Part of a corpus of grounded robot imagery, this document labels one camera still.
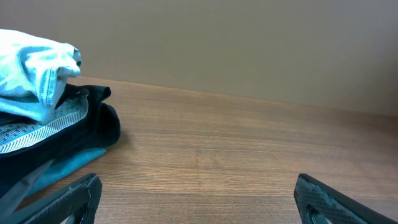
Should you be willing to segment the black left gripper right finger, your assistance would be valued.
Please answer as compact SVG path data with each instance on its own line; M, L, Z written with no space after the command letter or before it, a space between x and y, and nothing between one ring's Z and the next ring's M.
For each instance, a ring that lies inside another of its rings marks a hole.
M307 174L298 175L294 199L302 224L397 224Z

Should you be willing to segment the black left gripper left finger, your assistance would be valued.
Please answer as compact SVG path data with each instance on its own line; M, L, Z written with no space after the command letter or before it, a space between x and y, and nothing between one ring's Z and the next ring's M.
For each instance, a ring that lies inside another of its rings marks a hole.
M91 173L1 220L5 224L93 224L102 183Z

